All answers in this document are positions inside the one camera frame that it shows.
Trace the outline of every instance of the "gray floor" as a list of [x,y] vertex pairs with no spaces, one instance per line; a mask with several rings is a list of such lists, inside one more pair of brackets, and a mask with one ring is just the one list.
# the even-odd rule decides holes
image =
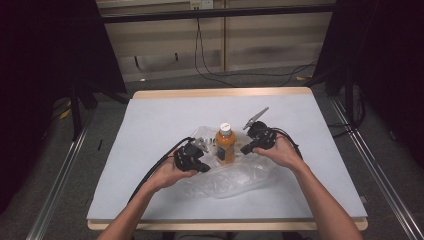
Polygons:
[[[256,73],[287,73],[291,68],[259,69]],[[271,87],[280,85],[284,77],[233,76],[220,78],[243,87]],[[298,86],[303,82],[292,80],[287,86]],[[178,77],[127,83],[131,96],[138,90],[221,88],[222,83],[205,80],[200,76]],[[340,122],[331,101],[322,85],[314,86],[313,92],[327,123]],[[94,194],[97,181],[113,145],[122,122],[126,106],[107,97],[97,96],[100,103],[94,112],[84,144],[71,169],[66,187],[45,232],[44,239],[92,239],[98,232],[86,225],[86,214]],[[341,129],[330,129],[333,134]],[[405,201],[420,226],[424,225],[424,170],[412,159],[406,147],[393,141],[389,129],[373,109],[367,105],[367,116],[359,128],[365,141],[374,153],[394,188]],[[0,216],[0,239],[24,239],[40,211],[52,184],[61,168],[71,145],[72,121],[56,119],[50,126],[40,153],[39,161],[24,187],[15,195],[11,205]],[[363,232],[366,239],[407,239],[407,235],[396,216],[381,194],[349,135],[336,138],[343,160],[360,196],[366,196],[364,203],[368,212],[369,227]],[[304,236],[319,239],[317,232],[302,232]],[[160,239],[159,232],[138,232],[137,239]]]

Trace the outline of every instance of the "bottle cap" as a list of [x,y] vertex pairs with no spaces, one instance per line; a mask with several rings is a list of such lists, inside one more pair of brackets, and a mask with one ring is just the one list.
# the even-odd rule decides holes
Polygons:
[[231,126],[229,123],[222,123],[219,127],[219,132],[223,136],[230,136],[231,135]]

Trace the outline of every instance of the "brown liquid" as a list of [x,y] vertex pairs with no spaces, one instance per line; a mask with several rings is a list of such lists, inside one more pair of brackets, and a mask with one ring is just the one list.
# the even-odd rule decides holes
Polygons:
[[229,136],[223,136],[219,131],[215,135],[218,162],[220,164],[233,163],[235,159],[234,143],[236,135],[232,131]]

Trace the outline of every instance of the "crumpled plastic bag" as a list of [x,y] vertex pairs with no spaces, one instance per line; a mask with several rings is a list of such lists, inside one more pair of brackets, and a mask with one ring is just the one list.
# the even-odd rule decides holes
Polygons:
[[185,193],[193,198],[228,198],[240,193],[258,189],[263,186],[268,175],[276,164],[267,157],[254,153],[244,155],[240,148],[248,144],[251,139],[246,133],[235,132],[235,161],[227,165],[220,165],[216,157],[216,147],[213,139],[218,129],[199,127],[192,135],[205,140],[209,153],[200,160],[211,167],[206,173],[199,173],[191,178],[181,180]]

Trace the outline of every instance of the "hand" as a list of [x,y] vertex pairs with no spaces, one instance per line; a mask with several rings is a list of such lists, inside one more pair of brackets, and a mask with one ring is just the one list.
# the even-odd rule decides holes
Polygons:
[[147,183],[153,184],[155,191],[159,191],[162,188],[174,185],[182,178],[189,178],[197,173],[195,170],[181,171],[175,166],[174,157],[169,156],[147,180]]
[[297,155],[289,140],[279,133],[277,133],[275,137],[274,147],[268,150],[254,148],[252,151],[259,155],[269,157],[276,164],[287,167],[290,170],[293,170],[299,162],[302,162],[302,159]]

